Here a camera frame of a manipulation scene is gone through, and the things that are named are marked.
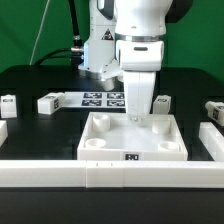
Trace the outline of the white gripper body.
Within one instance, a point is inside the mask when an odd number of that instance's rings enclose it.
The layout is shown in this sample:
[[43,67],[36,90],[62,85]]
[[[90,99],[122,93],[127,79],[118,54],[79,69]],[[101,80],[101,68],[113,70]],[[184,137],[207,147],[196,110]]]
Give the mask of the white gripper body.
[[126,113],[130,117],[143,118],[149,114],[163,55],[163,41],[117,41],[116,59],[123,75]]

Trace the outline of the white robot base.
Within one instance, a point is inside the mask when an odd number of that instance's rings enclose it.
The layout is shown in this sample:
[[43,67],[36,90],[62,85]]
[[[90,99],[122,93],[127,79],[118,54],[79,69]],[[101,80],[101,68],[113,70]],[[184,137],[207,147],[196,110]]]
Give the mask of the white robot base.
[[114,88],[115,76],[109,69],[115,58],[115,0],[89,0],[90,35],[84,43],[82,76],[96,79],[106,91]]

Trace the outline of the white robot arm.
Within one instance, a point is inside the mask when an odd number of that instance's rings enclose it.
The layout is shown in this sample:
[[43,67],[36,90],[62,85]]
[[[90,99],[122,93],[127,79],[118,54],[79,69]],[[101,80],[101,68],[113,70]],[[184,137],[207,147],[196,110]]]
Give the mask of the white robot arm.
[[141,119],[150,113],[156,72],[161,70],[166,22],[176,23],[193,0],[114,0],[115,56],[102,73],[104,80],[121,77],[126,113]]

